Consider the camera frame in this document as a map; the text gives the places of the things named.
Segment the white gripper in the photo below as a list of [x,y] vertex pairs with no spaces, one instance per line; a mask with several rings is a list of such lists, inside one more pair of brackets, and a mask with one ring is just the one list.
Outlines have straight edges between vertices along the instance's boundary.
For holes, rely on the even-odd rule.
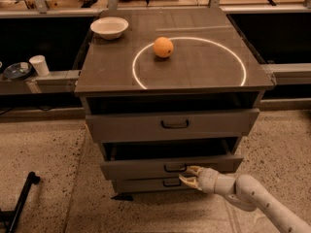
[[205,193],[223,193],[223,189],[221,188],[221,178],[223,175],[218,171],[211,168],[202,168],[200,166],[188,166],[186,172],[195,177],[184,177],[180,175],[179,179],[185,185]]

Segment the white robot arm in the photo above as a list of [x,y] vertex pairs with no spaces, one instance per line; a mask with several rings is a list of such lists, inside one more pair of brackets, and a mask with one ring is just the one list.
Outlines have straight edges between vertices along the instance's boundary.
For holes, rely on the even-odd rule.
[[188,166],[190,177],[179,175],[185,185],[208,194],[222,196],[231,205],[246,212],[260,209],[280,233],[311,233],[311,226],[279,202],[250,175],[237,178],[212,168]]

